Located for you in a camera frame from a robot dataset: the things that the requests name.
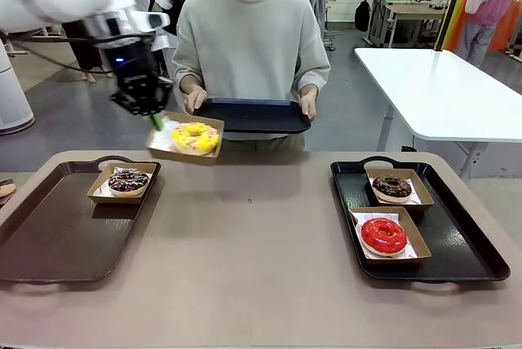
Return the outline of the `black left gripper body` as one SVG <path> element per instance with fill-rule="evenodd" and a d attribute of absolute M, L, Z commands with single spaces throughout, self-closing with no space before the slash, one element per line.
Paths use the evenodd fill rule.
<path fill-rule="evenodd" d="M 148 41 L 102 50 L 117 78 L 118 90 L 126 94 L 147 88 L 157 77 L 157 63 Z"/>

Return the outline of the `person's right hand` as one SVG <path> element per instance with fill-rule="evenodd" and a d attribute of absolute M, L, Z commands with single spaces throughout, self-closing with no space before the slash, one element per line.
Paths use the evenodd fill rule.
<path fill-rule="evenodd" d="M 207 101 L 207 92 L 200 86 L 192 87 L 185 97 L 185 109 L 193 114 Z"/>

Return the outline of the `person's left hand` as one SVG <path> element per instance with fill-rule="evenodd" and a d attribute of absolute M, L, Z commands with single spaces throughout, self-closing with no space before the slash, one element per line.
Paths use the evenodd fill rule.
<path fill-rule="evenodd" d="M 299 105 L 302 114 L 310 121 L 316 117 L 316 100 L 318 96 L 318 88 L 313 84 L 304 86 L 299 92 Z"/>

